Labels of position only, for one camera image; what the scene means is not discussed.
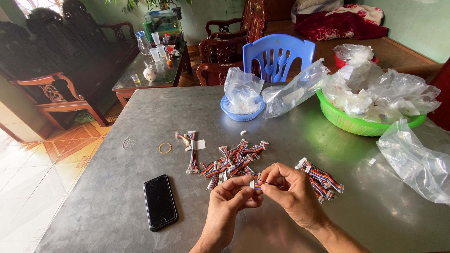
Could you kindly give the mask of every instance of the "red basket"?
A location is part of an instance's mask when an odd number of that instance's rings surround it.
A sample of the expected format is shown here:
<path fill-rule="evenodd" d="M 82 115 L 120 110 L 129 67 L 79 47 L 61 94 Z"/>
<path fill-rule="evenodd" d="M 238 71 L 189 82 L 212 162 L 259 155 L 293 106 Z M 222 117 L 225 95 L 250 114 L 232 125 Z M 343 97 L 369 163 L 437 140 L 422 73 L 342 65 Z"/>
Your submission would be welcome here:
<path fill-rule="evenodd" d="M 336 60 L 336 67 L 338 69 L 340 69 L 340 68 L 344 67 L 345 65 L 347 65 L 347 63 L 345 63 L 344 61 L 339 60 L 336 55 L 334 55 L 334 59 Z M 371 61 L 373 61 L 375 64 L 377 64 L 378 63 L 378 58 L 373 57 Z"/>

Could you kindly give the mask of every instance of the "blue plastic chair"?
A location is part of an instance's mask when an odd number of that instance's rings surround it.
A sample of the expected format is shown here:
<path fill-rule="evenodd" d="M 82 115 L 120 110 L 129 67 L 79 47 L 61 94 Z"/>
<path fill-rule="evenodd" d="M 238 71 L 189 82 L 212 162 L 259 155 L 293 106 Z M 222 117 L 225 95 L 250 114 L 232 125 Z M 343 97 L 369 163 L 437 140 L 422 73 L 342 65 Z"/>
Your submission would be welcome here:
<path fill-rule="evenodd" d="M 274 50 L 274 55 L 270 55 L 271 49 Z M 281 56 L 279 56 L 280 49 L 283 50 Z M 291 35 L 267 35 L 242 47 L 244 72 L 252 72 L 252 60 L 256 59 L 260 65 L 261 78 L 265 79 L 265 82 L 283 82 L 286 81 L 289 68 L 295 58 L 301 58 L 301 70 L 311 65 L 314 49 L 315 44 L 311 41 L 302 41 Z M 275 61 L 266 64 L 264 62 L 264 52 L 269 61 L 271 58 Z"/>

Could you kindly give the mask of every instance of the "fish tank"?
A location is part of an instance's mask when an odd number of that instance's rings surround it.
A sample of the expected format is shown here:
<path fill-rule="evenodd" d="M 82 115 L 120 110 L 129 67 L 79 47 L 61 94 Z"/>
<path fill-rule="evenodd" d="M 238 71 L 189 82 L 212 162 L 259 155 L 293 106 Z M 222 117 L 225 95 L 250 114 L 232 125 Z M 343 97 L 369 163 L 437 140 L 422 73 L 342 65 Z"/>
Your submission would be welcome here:
<path fill-rule="evenodd" d="M 176 35 L 181 32 L 181 8 L 149 11 L 144 15 L 145 34 L 151 34 L 157 32 L 160 37 L 169 33 L 170 35 Z"/>

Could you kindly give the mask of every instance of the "teapot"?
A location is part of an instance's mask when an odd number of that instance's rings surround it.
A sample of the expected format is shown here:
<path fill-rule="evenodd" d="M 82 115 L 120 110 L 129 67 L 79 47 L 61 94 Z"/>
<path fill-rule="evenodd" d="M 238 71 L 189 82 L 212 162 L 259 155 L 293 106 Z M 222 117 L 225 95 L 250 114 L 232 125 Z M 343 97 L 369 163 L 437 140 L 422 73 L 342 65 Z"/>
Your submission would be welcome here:
<path fill-rule="evenodd" d="M 144 77 L 147 81 L 155 81 L 156 80 L 156 71 L 153 70 L 152 67 L 148 66 L 144 69 Z"/>

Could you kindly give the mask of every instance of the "person's right hand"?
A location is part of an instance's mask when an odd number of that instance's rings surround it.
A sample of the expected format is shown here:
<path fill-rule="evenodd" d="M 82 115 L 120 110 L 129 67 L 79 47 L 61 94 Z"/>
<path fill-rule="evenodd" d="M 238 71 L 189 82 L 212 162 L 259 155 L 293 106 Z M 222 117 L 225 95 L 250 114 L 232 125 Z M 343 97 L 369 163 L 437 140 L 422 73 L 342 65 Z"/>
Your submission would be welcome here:
<path fill-rule="evenodd" d="M 299 226 L 318 231 L 330 224 L 304 171 L 274 163 L 262 172 L 261 180 L 289 189 L 280 190 L 261 182 L 262 192 L 280 204 Z"/>

